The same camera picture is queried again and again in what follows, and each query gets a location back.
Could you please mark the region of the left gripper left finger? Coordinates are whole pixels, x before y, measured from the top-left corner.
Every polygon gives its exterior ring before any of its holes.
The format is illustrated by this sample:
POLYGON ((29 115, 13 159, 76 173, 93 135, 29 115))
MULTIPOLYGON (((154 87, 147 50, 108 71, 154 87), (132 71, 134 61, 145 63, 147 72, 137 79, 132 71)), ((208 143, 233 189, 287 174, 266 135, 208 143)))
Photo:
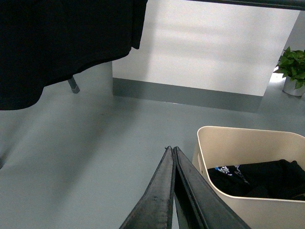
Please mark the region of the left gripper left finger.
POLYGON ((121 229, 170 229, 173 220, 175 160, 168 146, 143 196, 121 229))

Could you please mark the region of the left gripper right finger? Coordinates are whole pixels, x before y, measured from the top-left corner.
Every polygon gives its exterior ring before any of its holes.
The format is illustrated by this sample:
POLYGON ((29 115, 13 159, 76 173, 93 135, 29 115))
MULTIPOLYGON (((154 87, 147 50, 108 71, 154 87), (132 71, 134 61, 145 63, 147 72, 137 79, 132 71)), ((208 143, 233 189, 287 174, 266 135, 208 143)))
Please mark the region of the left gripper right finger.
POLYGON ((173 149, 176 162, 174 198, 181 229, 250 228, 210 187, 179 147, 173 149))

